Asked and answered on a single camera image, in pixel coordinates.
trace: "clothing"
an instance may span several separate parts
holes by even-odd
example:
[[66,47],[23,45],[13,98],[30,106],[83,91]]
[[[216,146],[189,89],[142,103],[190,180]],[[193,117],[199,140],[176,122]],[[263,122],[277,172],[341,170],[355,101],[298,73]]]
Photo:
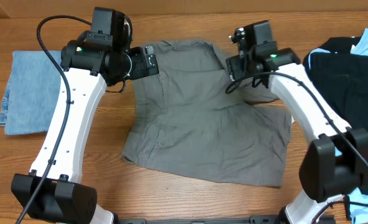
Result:
[[[335,60],[335,58],[340,58],[341,60],[345,60],[345,62],[343,61],[336,61],[336,62],[332,62],[329,65],[322,65],[322,66],[330,66],[330,67],[336,67],[337,65],[341,64],[341,67],[345,67],[345,65],[349,65],[348,70],[352,70],[352,71],[356,71],[355,73],[358,73],[358,78],[361,78],[360,82],[357,82],[357,78],[352,80],[353,78],[353,74],[348,73],[348,72],[344,72],[346,75],[349,75],[349,79],[348,82],[339,82],[339,78],[336,82],[337,85],[335,85],[334,83],[332,83],[332,81],[330,79],[326,79],[323,83],[321,82],[321,80],[323,79],[322,77],[320,77],[320,84],[317,84],[314,82],[313,78],[310,77],[311,81],[313,81],[314,85],[317,87],[317,89],[319,91],[320,88],[323,89],[328,89],[330,88],[330,94],[327,95],[326,93],[321,93],[325,99],[330,98],[330,101],[334,101],[335,103],[329,102],[328,103],[333,107],[333,109],[340,115],[342,116],[342,118],[346,119],[353,128],[359,128],[359,127],[366,127],[366,129],[368,130],[368,107],[364,107],[363,104],[360,103],[354,103],[354,101],[356,101],[356,99],[358,99],[358,101],[362,101],[363,103],[368,105],[368,85],[364,85],[364,82],[368,83],[368,64],[363,64],[364,61],[368,61],[368,57],[366,57],[365,59],[362,59],[363,61],[361,62],[357,62],[357,61],[347,61],[344,57],[347,57],[346,55],[349,54],[361,54],[361,55],[368,55],[368,29],[365,30],[364,35],[359,38],[359,37],[355,37],[355,38],[351,38],[351,37],[335,37],[335,38],[331,38],[327,41],[327,43],[323,44],[320,48],[313,50],[310,55],[311,57],[309,57],[309,55],[306,56],[305,60],[304,60],[304,65],[306,67],[306,71],[310,74],[310,69],[314,70],[314,66],[311,66],[311,59],[314,60],[314,58],[320,58],[319,55],[315,55],[315,52],[324,52],[324,53],[331,53],[331,54],[338,54],[335,56],[332,56],[331,54],[325,54],[324,57],[332,57],[332,60]],[[338,73],[343,73],[342,70],[340,70],[340,68],[338,68],[337,70],[334,71],[335,74]],[[352,86],[349,86],[349,83],[354,82],[356,83],[355,85],[353,84]],[[347,92],[343,92],[343,89],[341,89],[341,87],[337,87],[337,86],[346,86],[348,87],[348,89],[346,90]],[[358,88],[358,94],[359,96],[357,98],[353,98],[352,95],[353,90],[356,90]],[[345,95],[345,99],[347,99],[346,101],[343,101],[344,99],[339,99],[339,96],[341,95]],[[345,107],[346,111],[351,111],[354,108],[356,109],[355,111],[358,111],[358,113],[360,114],[358,118],[356,118],[355,115],[352,116],[344,116],[343,114],[340,113],[340,111],[343,110],[343,107]],[[368,194],[368,186],[367,187],[363,187],[362,192],[364,194]],[[356,189],[355,191],[353,191],[351,194],[349,194],[349,198],[350,201],[353,202],[362,202],[362,203],[368,203],[368,195],[362,195],[361,191],[359,189]],[[348,212],[351,214],[350,216],[352,217],[352,221],[353,223],[365,223],[368,222],[368,208],[361,210],[360,207],[355,206],[355,205],[350,205],[348,208]]]
[[148,45],[160,73],[132,82],[136,120],[123,158],[197,179],[281,186],[292,117],[287,110],[245,103],[275,96],[264,86],[225,94],[229,55],[211,43]]
[[[50,51],[57,63],[60,51]],[[60,74],[43,51],[15,51],[2,99],[0,126],[7,135],[48,130],[60,91]]]

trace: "light blue fabric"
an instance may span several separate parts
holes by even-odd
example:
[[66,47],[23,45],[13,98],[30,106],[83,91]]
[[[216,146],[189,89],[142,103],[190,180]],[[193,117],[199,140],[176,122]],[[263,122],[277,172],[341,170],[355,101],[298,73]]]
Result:
[[[310,55],[315,52],[330,53],[328,50],[325,49],[315,49],[310,52]],[[359,43],[354,49],[351,50],[351,54],[368,56],[368,29],[365,29]],[[310,56],[308,56],[308,66],[311,69]],[[336,156],[340,155],[341,153],[336,149]],[[351,194],[349,194],[349,198],[352,202],[368,204],[368,195],[363,195],[358,188],[351,192]],[[368,223],[368,208],[358,205],[350,205],[350,216],[352,219],[352,223],[354,224]]]
[[[61,62],[60,51],[50,53],[57,63]],[[13,52],[11,75],[0,112],[4,133],[47,131],[57,104],[60,82],[60,74],[43,51]]]

